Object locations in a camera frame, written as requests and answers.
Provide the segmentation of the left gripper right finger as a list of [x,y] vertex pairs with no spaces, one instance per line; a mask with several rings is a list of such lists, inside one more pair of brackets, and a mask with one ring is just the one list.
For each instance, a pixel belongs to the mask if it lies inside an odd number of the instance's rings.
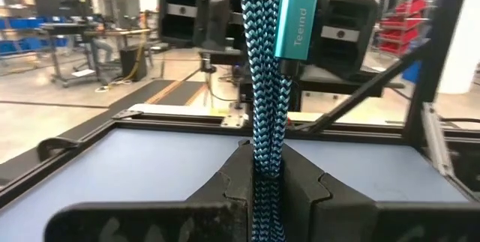
[[475,202],[380,202],[283,147],[288,242],[480,242]]

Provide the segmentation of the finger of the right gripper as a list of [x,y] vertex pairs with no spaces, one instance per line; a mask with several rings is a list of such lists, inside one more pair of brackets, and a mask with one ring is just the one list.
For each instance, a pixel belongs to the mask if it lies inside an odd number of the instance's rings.
[[202,49],[223,51],[230,13],[230,0],[196,0],[193,44]]

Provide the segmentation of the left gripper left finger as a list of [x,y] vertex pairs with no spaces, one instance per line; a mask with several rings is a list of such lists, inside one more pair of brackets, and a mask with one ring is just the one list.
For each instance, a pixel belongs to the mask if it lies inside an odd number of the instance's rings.
[[241,140],[184,201],[83,202],[56,212],[44,242],[248,242],[252,146]]

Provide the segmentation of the shelf of red bins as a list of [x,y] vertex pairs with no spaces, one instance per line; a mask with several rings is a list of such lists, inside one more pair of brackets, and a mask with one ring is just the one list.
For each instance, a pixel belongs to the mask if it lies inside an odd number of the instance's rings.
[[378,50],[400,57],[420,36],[420,28],[427,20],[428,0],[397,0],[379,20]]

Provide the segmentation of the black hazard-striped floor mat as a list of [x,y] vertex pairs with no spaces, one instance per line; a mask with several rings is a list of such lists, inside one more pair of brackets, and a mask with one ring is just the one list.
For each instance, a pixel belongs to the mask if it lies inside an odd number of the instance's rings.
[[124,109],[128,109],[136,103],[156,104],[166,93],[176,88],[183,82],[156,80],[124,96],[122,99],[114,102],[108,109],[109,114],[116,114]]
[[204,82],[183,82],[159,99],[157,105],[188,106],[204,92]]

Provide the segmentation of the black computer tower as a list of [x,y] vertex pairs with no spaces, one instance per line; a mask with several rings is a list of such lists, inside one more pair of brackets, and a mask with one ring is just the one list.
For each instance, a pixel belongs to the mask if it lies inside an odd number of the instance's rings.
[[120,62],[122,79],[138,82],[147,75],[145,47],[140,45],[126,46],[121,49]]

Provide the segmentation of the rolling work desk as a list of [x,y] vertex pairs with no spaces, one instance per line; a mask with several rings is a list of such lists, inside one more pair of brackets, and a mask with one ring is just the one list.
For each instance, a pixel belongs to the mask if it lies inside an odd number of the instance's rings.
[[[94,78],[102,85],[108,85],[112,79],[109,79],[107,75],[104,75],[103,69],[105,65],[101,65],[98,61],[97,54],[98,48],[93,45],[93,37],[106,35],[108,37],[121,37],[128,35],[145,35],[151,32],[150,28],[138,28],[133,30],[126,29],[107,29],[107,30],[95,30],[92,25],[86,23],[55,23],[46,22],[40,25],[40,32],[44,32],[49,40],[51,49],[51,59],[53,62],[54,73],[50,77],[52,83],[60,82],[64,88],[68,88],[72,82],[77,82],[87,78]],[[55,37],[59,35],[81,35],[83,43],[87,43],[91,47],[91,52],[86,53],[88,61],[88,68],[93,70],[91,73],[84,74],[83,76],[63,77],[60,70],[60,64],[56,57],[56,46],[53,43]]]

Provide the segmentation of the person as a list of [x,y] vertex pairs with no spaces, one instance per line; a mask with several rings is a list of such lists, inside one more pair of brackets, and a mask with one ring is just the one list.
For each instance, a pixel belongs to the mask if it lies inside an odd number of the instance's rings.
[[[101,34],[104,34],[106,30],[106,22],[104,17],[99,13],[94,13],[90,16],[84,16],[83,21],[88,26],[88,30],[90,31],[99,31]],[[100,70],[100,58],[99,52],[101,50],[104,51],[104,61],[110,62],[112,61],[113,55],[113,47],[109,45],[104,40],[101,40],[99,36],[86,36],[85,34],[82,35],[83,40],[86,44],[86,49],[90,52],[91,56],[91,68],[98,73]]]

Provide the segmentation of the black computer monitor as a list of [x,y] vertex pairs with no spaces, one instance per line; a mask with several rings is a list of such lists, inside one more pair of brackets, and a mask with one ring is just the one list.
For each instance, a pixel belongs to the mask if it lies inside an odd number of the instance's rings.
[[91,0],[34,0],[39,16],[90,16]]

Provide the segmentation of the shelf of blue bins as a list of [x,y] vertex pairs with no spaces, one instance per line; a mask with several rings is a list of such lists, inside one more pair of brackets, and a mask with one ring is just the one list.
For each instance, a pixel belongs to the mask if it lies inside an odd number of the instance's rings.
[[66,36],[55,36],[50,41],[41,31],[41,26],[47,22],[65,23],[67,19],[63,16],[0,17],[0,56],[48,52],[52,44],[57,50],[66,47]]

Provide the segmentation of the black metal table frame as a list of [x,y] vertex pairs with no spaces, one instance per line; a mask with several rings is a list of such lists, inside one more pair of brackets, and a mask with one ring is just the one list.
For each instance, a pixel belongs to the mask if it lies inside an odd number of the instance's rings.
[[[0,190],[0,218],[50,217],[89,202],[244,201],[251,193],[250,132],[207,116],[111,120]],[[454,175],[442,177],[406,136],[405,129],[354,124],[288,132],[284,210],[375,206],[480,217],[480,200]]]

